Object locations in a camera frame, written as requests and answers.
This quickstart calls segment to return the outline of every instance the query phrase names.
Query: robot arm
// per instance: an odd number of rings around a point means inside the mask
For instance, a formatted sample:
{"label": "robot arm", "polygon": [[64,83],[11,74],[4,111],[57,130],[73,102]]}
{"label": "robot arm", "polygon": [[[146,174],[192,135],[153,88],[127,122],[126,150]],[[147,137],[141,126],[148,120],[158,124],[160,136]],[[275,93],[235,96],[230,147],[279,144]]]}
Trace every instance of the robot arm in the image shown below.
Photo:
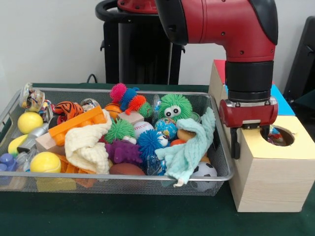
{"label": "robot arm", "polygon": [[[274,0],[156,0],[156,5],[173,43],[216,43],[225,48],[228,100],[220,102],[220,117],[231,127],[232,142],[237,142],[239,127],[269,127],[278,114],[271,97],[278,43]],[[238,158],[239,147],[233,143],[232,155]]]}

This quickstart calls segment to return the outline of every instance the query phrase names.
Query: googly eye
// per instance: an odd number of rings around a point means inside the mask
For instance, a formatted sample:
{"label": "googly eye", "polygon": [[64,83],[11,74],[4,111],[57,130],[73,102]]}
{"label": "googly eye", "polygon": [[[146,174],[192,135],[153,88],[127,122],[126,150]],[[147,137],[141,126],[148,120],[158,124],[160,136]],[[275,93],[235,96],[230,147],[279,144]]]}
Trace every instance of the googly eye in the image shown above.
{"label": "googly eye", "polygon": [[168,118],[172,118],[174,116],[173,110],[170,107],[166,108],[164,111],[164,115]]}
{"label": "googly eye", "polygon": [[179,106],[171,106],[171,110],[173,111],[174,117],[179,116],[182,112],[182,109]]}
{"label": "googly eye", "polygon": [[167,146],[167,144],[168,144],[168,139],[166,138],[165,135],[159,136],[158,140],[159,140],[160,144],[162,144],[163,147],[166,147],[166,146]]}

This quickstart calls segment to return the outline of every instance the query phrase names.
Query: wire mesh basket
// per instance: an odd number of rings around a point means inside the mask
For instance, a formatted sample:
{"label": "wire mesh basket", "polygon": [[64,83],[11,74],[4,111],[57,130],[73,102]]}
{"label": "wire mesh basket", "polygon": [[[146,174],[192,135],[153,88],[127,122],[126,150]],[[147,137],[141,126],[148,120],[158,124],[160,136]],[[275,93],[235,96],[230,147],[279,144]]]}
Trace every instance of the wire mesh basket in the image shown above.
{"label": "wire mesh basket", "polygon": [[[93,98],[104,107],[111,102],[109,90],[39,88],[53,104],[62,101],[80,102]],[[170,92],[140,91],[152,104],[153,97]],[[19,116],[25,111],[18,105],[19,92],[15,94],[0,116],[0,154],[7,153],[9,143],[22,135],[17,127]],[[199,92],[180,92],[192,104],[193,111],[203,115],[207,107],[214,110],[216,130],[214,142],[209,148],[208,157],[217,170],[217,177],[193,177],[188,184],[174,188],[174,179],[167,176],[127,176],[94,174],[56,174],[32,172],[0,172],[0,191],[21,192],[65,192],[65,193],[102,193],[102,194],[154,194],[154,195],[195,195],[214,196],[224,181],[233,176],[228,144],[219,118],[214,99]]]}

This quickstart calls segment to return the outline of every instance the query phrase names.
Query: spiky ball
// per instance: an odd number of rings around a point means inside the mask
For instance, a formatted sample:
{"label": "spiky ball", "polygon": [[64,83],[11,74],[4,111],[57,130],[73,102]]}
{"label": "spiky ball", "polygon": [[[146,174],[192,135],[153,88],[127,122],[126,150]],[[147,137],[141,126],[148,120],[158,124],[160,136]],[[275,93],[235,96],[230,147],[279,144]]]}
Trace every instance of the spiky ball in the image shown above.
{"label": "spiky ball", "polygon": [[128,108],[129,102],[137,95],[138,88],[127,88],[121,100],[120,109],[124,112]]}
{"label": "spiky ball", "polygon": [[123,83],[118,83],[114,85],[109,94],[111,99],[113,100],[113,103],[120,102],[126,91],[127,91],[127,87]]}
{"label": "spiky ball", "polygon": [[152,129],[140,134],[137,144],[140,146],[139,151],[142,152],[141,158],[143,162],[146,162],[149,155],[155,155],[154,151],[156,149],[165,147],[161,143],[162,138],[162,133]]}
{"label": "spiky ball", "polygon": [[161,98],[159,119],[172,118],[175,122],[179,119],[188,119],[192,114],[192,106],[187,98],[181,94],[167,94]]}
{"label": "spiky ball", "polygon": [[124,119],[112,124],[108,133],[105,135],[105,141],[112,144],[114,140],[122,140],[124,136],[135,138],[133,125]]}
{"label": "spiky ball", "polygon": [[145,96],[136,95],[133,99],[129,102],[128,109],[125,111],[127,115],[130,115],[131,111],[138,111],[141,106],[147,101]]}
{"label": "spiky ball", "polygon": [[138,110],[138,113],[142,115],[144,118],[151,117],[152,112],[153,112],[152,106],[148,102],[145,102]]}

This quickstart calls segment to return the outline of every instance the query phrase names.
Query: pink spiky ball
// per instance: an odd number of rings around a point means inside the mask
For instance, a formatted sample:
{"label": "pink spiky ball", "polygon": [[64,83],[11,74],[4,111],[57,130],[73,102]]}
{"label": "pink spiky ball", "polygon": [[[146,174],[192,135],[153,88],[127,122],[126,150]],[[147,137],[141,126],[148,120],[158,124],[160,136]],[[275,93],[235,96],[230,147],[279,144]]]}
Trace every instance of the pink spiky ball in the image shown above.
{"label": "pink spiky ball", "polygon": [[114,85],[109,94],[113,100],[113,103],[120,102],[126,91],[127,91],[127,87],[123,83],[118,83]]}

